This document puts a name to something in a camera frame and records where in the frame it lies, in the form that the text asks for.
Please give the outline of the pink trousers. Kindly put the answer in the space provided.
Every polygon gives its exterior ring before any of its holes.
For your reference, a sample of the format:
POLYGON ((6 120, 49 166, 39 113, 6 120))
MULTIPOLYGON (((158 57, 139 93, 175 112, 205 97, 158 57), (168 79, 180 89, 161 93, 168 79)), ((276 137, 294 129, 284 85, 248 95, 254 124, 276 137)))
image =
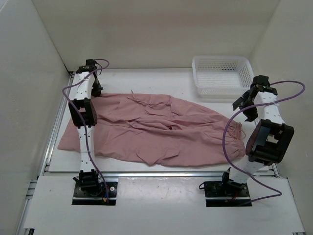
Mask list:
POLYGON ((245 155, 242 125, 166 94, 103 94, 97 113, 97 156, 149 166, 220 165, 245 155))

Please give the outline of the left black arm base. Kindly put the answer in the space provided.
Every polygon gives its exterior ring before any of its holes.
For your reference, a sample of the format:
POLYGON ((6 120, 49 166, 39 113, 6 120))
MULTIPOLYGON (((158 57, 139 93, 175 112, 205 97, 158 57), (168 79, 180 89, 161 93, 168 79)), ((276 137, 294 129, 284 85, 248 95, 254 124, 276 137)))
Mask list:
POLYGON ((75 188, 73 191, 72 205, 86 205, 86 206, 115 206, 118 191, 117 181, 106 182, 108 186, 107 194, 103 183, 96 189, 83 189, 78 182, 78 178, 73 178, 75 181, 75 188))

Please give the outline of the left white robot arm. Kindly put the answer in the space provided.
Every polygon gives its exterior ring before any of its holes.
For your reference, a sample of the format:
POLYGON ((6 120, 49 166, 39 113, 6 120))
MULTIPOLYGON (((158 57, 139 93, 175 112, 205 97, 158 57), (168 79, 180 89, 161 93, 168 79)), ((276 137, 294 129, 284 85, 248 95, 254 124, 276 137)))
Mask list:
POLYGON ((93 136, 97 114, 92 97, 99 97, 103 88, 97 78, 97 62, 87 60, 79 67, 79 84, 73 100, 68 104, 72 122, 77 128, 80 143, 81 163, 79 177, 75 179, 81 191, 92 197, 99 196, 105 187, 94 162, 93 136))

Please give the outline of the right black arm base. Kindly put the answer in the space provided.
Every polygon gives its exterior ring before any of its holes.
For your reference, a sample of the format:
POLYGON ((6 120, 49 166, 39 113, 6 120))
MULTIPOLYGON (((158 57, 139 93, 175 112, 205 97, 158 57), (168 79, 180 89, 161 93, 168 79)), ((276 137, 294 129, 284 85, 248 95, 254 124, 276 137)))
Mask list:
POLYGON ((199 185, 204 191, 206 207, 251 207, 247 184, 235 187, 222 181, 204 181, 199 185))

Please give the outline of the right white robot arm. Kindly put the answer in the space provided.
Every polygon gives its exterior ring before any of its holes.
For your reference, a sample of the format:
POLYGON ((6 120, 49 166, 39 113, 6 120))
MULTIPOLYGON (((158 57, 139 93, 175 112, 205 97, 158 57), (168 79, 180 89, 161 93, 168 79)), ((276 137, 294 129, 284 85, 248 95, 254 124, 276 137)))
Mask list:
POLYGON ((233 104, 246 121, 259 120, 246 143, 245 156, 222 176, 220 191, 230 196, 241 191, 248 178, 259 169, 280 163, 294 135, 294 128, 285 124, 276 104, 277 90, 269 85, 254 84, 233 104))

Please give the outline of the white plastic basket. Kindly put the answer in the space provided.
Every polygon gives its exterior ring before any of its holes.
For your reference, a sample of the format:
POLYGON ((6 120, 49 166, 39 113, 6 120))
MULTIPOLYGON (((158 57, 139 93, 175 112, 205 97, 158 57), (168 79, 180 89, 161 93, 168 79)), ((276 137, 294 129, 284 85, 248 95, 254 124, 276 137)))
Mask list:
POLYGON ((192 71, 198 94, 209 98, 237 98, 254 78, 249 60, 241 56, 195 56, 192 71))

